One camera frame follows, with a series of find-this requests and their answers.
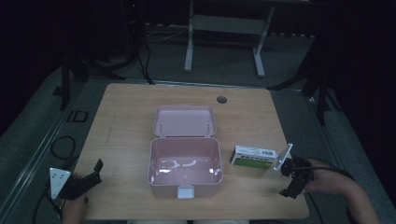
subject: gray floor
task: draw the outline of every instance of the gray floor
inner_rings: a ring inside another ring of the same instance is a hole
[[[312,38],[267,37],[262,52],[266,76],[258,78],[249,44],[254,38],[199,33],[195,39],[192,71],[185,73],[186,34],[168,38],[173,33],[157,33],[182,31],[184,28],[180,27],[150,30],[153,35],[149,36],[148,43],[151,49],[148,71],[157,84],[172,82],[266,88],[292,77],[312,43]],[[148,52],[142,49],[141,55],[145,61]],[[70,135],[77,142],[75,155],[81,151],[106,85],[114,81],[96,75],[93,70],[90,73],[87,83],[72,83],[72,102],[65,111],[59,111],[60,97],[53,96],[52,92],[61,84],[60,70],[54,72],[0,139],[0,214],[3,216],[0,222],[31,222],[35,205],[49,177],[49,168],[63,164],[49,153],[55,138]],[[117,73],[127,77],[126,83],[147,85],[138,66]],[[393,223],[396,220],[395,209],[344,113],[330,105],[331,110],[325,112],[326,126],[319,125],[315,117],[315,100],[306,99],[299,92],[303,85],[302,81],[286,90],[272,91],[287,141],[295,145],[292,154],[319,157],[348,170],[369,192],[383,223]],[[71,111],[88,112],[88,120],[67,122]],[[57,150],[65,153],[71,146],[67,140],[55,145]],[[323,193],[315,193],[313,197],[325,223],[347,223],[346,203],[342,198]],[[308,197],[306,200],[310,208],[308,218],[279,221],[319,223],[318,212]],[[108,222],[125,223],[124,220],[87,221]],[[60,223],[45,200],[38,210],[37,223]]]

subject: wooden table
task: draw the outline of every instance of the wooden table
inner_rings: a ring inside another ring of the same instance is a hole
[[[217,101],[227,98],[226,104]],[[147,181],[153,123],[159,105],[210,105],[219,140],[223,181],[212,197],[156,198]],[[304,218],[304,196],[278,193],[290,179],[273,169],[233,166],[235,145],[283,150],[287,142],[267,90],[197,86],[110,84],[93,121],[76,172],[92,172],[98,159],[103,182],[89,191],[87,219]]]

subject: white bracket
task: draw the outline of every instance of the white bracket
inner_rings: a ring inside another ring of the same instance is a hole
[[[285,149],[283,149],[283,151],[280,154],[277,155],[277,164],[274,167],[274,170],[278,171],[280,167],[282,167],[283,162],[285,162],[286,157],[288,157],[292,147],[293,144],[289,143],[288,146]]]
[[[50,195],[52,199],[58,197],[58,194],[61,192],[70,175],[71,173],[69,171],[49,168]]]

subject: open lid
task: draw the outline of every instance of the open lid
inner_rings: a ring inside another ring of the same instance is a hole
[[[209,105],[161,105],[157,108],[154,134],[159,137],[208,137],[216,133]]]

